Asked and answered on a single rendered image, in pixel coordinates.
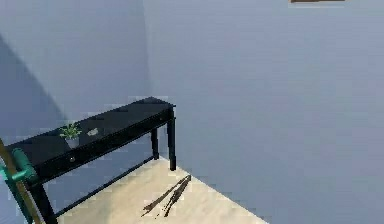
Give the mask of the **black console table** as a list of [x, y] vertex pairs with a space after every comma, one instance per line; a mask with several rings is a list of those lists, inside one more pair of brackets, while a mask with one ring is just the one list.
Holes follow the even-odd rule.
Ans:
[[[159, 157], [157, 129], [167, 127], [170, 169], [176, 169], [174, 105], [148, 97], [131, 104], [89, 117], [77, 123], [82, 133], [79, 145], [70, 148], [54, 129], [6, 146], [8, 151], [21, 148], [37, 173], [37, 178], [26, 181], [38, 211], [46, 224], [58, 224], [43, 184], [104, 156], [149, 133], [152, 157]], [[98, 134], [87, 132], [97, 128]]]

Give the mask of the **dark brown stick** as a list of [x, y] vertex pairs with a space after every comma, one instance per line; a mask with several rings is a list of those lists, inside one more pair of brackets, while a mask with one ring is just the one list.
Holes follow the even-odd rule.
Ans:
[[160, 197], [146, 205], [143, 208], [144, 213], [142, 214], [142, 217], [150, 213], [160, 202], [162, 202], [169, 194], [171, 194], [170, 199], [162, 209], [164, 212], [163, 216], [168, 217], [172, 206], [181, 198], [191, 179], [192, 177], [190, 175], [185, 176], [183, 179], [179, 180], [175, 185], [169, 188], [165, 193], [163, 193]]

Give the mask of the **small green potted plant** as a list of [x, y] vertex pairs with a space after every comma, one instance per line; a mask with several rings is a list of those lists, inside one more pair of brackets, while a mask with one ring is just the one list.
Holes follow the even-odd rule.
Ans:
[[79, 145], [79, 135], [82, 133], [76, 123], [67, 124], [60, 128], [59, 136], [62, 137], [70, 148], [76, 148]]

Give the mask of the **green and tan chair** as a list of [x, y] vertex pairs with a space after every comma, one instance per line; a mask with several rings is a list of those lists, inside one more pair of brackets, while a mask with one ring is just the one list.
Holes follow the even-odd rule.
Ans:
[[3, 161], [3, 165], [0, 165], [0, 177], [12, 193], [27, 224], [43, 224], [24, 184], [25, 181], [37, 178], [31, 162], [21, 148], [8, 151], [1, 139], [0, 158]]

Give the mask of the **brown framed wall picture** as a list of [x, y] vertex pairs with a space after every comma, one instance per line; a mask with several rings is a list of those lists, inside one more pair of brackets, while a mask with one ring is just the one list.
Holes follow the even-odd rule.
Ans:
[[346, 2], [348, 0], [288, 0], [290, 4], [333, 4], [335, 2]]

